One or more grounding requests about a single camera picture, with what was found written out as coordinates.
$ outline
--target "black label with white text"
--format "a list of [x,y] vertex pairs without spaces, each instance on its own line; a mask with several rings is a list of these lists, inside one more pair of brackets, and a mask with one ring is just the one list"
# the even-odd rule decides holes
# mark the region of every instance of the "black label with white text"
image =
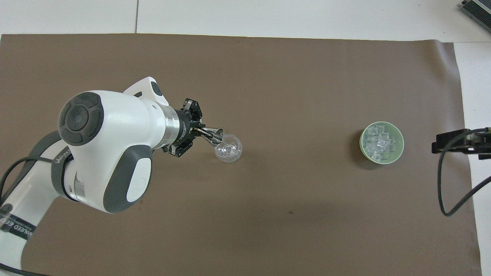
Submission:
[[28,240],[36,226],[13,214],[0,212],[0,230]]

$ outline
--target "cable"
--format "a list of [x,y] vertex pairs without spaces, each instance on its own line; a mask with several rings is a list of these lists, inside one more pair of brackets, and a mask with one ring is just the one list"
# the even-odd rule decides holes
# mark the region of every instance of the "cable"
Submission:
[[[24,161],[31,161],[31,160],[44,161],[44,162],[48,162],[48,163],[51,163],[51,161],[52,161],[51,159],[40,157],[40,156],[27,156],[27,157],[24,157],[24,158],[20,158],[19,160],[17,160],[16,162],[14,162],[14,164],[12,164],[5,171],[5,173],[3,174],[3,176],[0,179],[0,196],[1,196],[2,191],[3,191],[3,186],[5,185],[5,181],[7,180],[8,175],[13,171],[13,169],[15,167],[17,167],[18,164],[20,164],[20,163],[22,163]],[[12,273],[20,274],[20,275],[26,275],[26,276],[49,276],[49,275],[46,275],[46,274],[39,274],[39,273],[34,273],[34,272],[29,272],[29,271],[25,271],[25,270],[16,269],[16,268],[13,268],[13,267],[9,267],[7,265],[4,265],[2,263],[0,263],[0,269],[3,269],[3,270],[8,271],[8,272],[12,272]]]
[[443,164],[443,157],[445,157],[445,153],[447,153],[447,151],[450,149],[450,147],[452,147],[452,145],[457,140],[462,139],[462,138],[466,137],[467,135],[476,134],[476,133],[486,133],[488,131],[489,131],[488,128],[482,128],[482,129],[469,130],[469,131],[466,131],[464,133],[461,133],[461,134],[453,137],[452,139],[450,139],[450,141],[448,141],[448,143],[441,150],[440,159],[438,160],[438,172],[437,172],[436,186],[437,186],[437,189],[438,189],[438,202],[440,204],[440,210],[447,217],[453,215],[460,207],[462,207],[462,205],[471,196],[473,196],[475,193],[477,193],[477,191],[479,191],[487,183],[491,182],[491,176],[488,177],[488,178],[486,178],[485,180],[483,180],[481,183],[479,183],[473,189],[471,189],[466,195],[464,195],[464,197],[462,197],[462,199],[457,204],[455,204],[455,206],[450,210],[450,212],[447,213],[445,211],[445,207],[443,206],[443,199],[442,199],[442,196],[441,196],[441,166]]

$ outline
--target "bowl of ice cubes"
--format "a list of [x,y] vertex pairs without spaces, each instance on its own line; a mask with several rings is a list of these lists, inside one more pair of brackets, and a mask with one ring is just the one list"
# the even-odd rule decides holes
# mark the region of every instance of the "bowl of ice cubes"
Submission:
[[360,149],[363,155],[377,164],[390,164],[402,155],[404,139],[401,131],[391,123],[375,122],[361,134]]

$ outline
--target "black grille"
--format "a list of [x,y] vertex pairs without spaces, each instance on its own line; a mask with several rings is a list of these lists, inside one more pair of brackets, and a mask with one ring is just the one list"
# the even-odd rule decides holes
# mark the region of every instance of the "black grille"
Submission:
[[464,9],[464,12],[469,14],[471,17],[479,20],[483,25],[487,26],[488,28],[491,28],[491,15],[487,13],[481,6],[476,4],[473,1],[467,2],[464,6],[462,6],[462,9]]
[[491,9],[491,0],[479,0],[479,2],[483,3],[488,9]]

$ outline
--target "brown tablecloth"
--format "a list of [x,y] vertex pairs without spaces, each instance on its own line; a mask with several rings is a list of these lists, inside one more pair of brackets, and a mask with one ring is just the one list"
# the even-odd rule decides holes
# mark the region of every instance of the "brown tablecloth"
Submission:
[[[453,44],[188,35],[3,35],[1,170],[56,129],[86,90],[154,77],[174,108],[244,146],[220,162],[199,139],[154,156],[151,186],[109,215],[57,199],[23,268],[53,275],[480,275],[472,202],[436,196],[435,135],[464,127]],[[403,133],[391,165],[362,156],[361,130]],[[450,207],[471,187],[466,156],[444,169]]]

